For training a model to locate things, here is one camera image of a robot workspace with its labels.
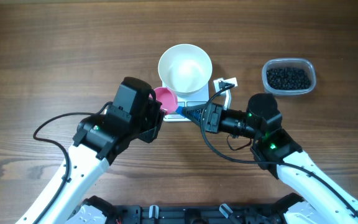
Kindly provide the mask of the pink scoop blue handle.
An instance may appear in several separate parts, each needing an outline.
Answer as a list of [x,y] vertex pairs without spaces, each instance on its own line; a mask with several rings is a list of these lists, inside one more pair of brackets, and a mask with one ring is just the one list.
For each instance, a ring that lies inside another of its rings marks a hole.
[[167,87],[158,87],[154,89],[157,101],[161,102],[161,110],[165,112],[163,120],[165,122],[187,122],[189,119],[177,113],[178,107],[185,107],[186,102],[190,100],[190,95],[177,95],[173,90]]

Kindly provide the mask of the black beans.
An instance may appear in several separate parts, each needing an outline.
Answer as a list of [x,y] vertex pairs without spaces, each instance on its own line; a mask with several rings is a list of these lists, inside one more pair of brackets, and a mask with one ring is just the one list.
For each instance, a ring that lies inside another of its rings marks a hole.
[[267,82],[276,90],[303,90],[311,86],[308,74],[303,69],[295,67],[268,69]]

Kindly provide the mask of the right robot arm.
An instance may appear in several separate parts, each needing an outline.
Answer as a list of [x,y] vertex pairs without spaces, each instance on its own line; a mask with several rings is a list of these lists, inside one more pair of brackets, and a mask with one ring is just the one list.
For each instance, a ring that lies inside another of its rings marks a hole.
[[202,135],[224,132],[251,140],[251,164],[298,192],[299,201],[281,212],[286,223],[358,223],[358,200],[330,179],[282,128],[272,94],[252,96],[246,111],[225,110],[207,101],[177,112],[197,124]]

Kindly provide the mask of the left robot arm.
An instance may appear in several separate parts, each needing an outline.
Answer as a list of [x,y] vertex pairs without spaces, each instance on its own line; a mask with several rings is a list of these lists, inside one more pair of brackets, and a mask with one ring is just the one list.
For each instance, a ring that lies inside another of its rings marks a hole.
[[152,87],[126,77],[113,101],[84,113],[69,148],[57,144],[64,160],[19,223],[65,223],[89,188],[131,141],[157,138],[164,112]]

